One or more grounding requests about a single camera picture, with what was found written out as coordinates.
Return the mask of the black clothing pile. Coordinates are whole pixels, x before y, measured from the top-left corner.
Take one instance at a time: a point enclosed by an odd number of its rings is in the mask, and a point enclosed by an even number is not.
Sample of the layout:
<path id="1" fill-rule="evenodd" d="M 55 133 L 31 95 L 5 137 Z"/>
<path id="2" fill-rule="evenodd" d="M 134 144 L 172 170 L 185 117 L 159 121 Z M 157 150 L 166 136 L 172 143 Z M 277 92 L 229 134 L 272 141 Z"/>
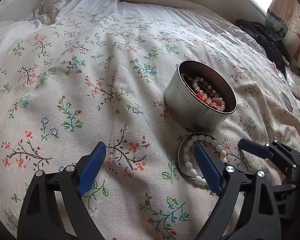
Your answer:
<path id="1" fill-rule="evenodd" d="M 275 41 L 275 38 L 270 35 L 262 23 L 239 19 L 235 21 L 235 25 L 255 39 L 266 52 L 267 58 L 275 63 L 277 70 L 285 76 L 288 64 L 285 63 L 284 59 L 291 63 L 292 58 L 283 42 Z"/>

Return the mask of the thin silver bangle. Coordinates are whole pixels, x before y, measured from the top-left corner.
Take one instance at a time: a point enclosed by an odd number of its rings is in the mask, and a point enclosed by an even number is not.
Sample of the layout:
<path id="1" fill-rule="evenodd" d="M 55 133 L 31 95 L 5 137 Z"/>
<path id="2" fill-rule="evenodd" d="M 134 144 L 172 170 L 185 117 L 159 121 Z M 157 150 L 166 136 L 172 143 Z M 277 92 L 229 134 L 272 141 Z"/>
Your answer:
<path id="1" fill-rule="evenodd" d="M 194 179 L 196 176 L 203 178 L 202 173 L 198 171 L 198 165 L 195 164 L 193 156 L 196 143 L 203 144 L 210 156 L 221 156 L 220 152 L 216 150 L 216 146 L 219 145 L 219 143 L 213 136 L 202 132 L 186 135 L 180 140 L 176 160 L 180 173 L 190 179 Z"/>

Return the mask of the beige checked blanket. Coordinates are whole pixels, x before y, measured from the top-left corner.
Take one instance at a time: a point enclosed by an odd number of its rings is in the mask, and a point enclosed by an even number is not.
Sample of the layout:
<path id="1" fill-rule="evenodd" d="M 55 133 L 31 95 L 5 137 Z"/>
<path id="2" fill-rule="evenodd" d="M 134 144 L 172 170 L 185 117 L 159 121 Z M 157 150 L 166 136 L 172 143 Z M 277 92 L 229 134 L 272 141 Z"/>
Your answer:
<path id="1" fill-rule="evenodd" d="M 165 7 L 172 7 L 178 9 L 189 9 L 189 10 L 199 10 L 199 11 L 208 11 L 211 12 L 210 9 L 206 7 L 193 3 L 188 0 L 123 0 L 125 2 L 131 3 L 145 3 L 145 4 L 153 4 L 153 5 L 161 5 Z"/>

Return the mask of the floral bed quilt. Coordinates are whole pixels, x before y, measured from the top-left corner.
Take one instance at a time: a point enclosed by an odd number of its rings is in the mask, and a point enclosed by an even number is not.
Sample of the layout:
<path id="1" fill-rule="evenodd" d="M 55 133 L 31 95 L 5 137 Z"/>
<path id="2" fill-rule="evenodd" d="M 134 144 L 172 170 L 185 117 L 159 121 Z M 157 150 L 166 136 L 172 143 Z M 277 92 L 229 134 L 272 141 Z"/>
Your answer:
<path id="1" fill-rule="evenodd" d="M 235 167 L 271 161 L 240 152 L 240 139 L 274 139 L 300 151 L 300 103 L 264 52 L 196 25 L 79 9 L 51 25 L 21 21 L 0 37 L 0 220 L 16 235 L 34 173 L 61 172 L 102 141 L 107 155 L 83 196 L 106 239 L 193 239 L 217 202 L 177 168 L 188 135 L 164 91 L 179 63 L 194 60 L 228 81 L 236 111 L 212 132 Z M 285 106 L 281 92 L 290 99 Z"/>

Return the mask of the tree print curtain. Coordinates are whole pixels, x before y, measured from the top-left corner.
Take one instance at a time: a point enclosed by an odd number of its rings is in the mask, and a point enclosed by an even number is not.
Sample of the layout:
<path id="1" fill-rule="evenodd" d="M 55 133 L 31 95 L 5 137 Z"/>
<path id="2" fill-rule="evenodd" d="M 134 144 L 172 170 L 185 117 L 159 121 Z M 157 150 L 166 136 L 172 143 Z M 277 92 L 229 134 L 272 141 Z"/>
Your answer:
<path id="1" fill-rule="evenodd" d="M 288 53 L 290 68 L 300 75 L 300 3 L 298 0 L 272 0 L 267 9 L 266 27 Z"/>

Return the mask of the round blue tin lid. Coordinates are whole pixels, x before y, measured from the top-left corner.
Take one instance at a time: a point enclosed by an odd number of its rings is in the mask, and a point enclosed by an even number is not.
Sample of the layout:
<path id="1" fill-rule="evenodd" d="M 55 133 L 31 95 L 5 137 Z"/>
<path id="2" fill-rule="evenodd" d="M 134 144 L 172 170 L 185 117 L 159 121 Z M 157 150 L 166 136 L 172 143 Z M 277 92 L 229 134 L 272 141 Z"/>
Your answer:
<path id="1" fill-rule="evenodd" d="M 288 96 L 284 93 L 284 92 L 281 92 L 281 98 L 285 104 L 285 106 L 287 107 L 287 109 L 290 111 L 290 112 L 293 112 L 293 106 L 292 106 L 292 103 L 290 101 L 290 99 L 288 98 Z"/>

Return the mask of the white striped bed sheet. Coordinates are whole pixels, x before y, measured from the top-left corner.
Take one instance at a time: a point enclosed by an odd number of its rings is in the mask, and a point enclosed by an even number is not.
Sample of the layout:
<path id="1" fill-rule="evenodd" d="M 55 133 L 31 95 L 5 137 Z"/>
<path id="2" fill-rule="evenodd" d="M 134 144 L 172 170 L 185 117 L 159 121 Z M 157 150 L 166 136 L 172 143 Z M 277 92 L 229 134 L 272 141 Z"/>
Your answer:
<path id="1" fill-rule="evenodd" d="M 254 50 L 259 44 L 249 34 L 242 31 L 226 19 L 211 11 L 178 9 L 161 5 L 131 3 L 123 0 L 2 0 L 0 14 L 11 9 L 16 19 L 30 26 L 31 20 L 39 25 L 50 25 L 60 21 L 77 9 L 91 14 L 93 19 L 98 16 L 119 14 L 124 17 L 147 17 L 159 21 L 196 25 L 207 29 L 213 34 L 230 35 L 230 40 L 244 42 Z M 15 23 L 11 15 L 0 16 L 0 37 L 12 28 Z"/>

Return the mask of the round silver metal tin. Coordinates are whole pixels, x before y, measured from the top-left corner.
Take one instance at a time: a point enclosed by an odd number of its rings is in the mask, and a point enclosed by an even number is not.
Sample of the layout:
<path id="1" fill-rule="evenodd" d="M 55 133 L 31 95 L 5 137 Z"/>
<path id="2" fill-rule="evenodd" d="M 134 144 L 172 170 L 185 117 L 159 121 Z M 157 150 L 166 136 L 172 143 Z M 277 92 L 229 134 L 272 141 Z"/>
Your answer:
<path id="1" fill-rule="evenodd" d="M 189 132 L 210 132 L 237 108 L 228 82 L 211 67 L 192 60 L 178 65 L 164 100 L 170 115 Z"/>

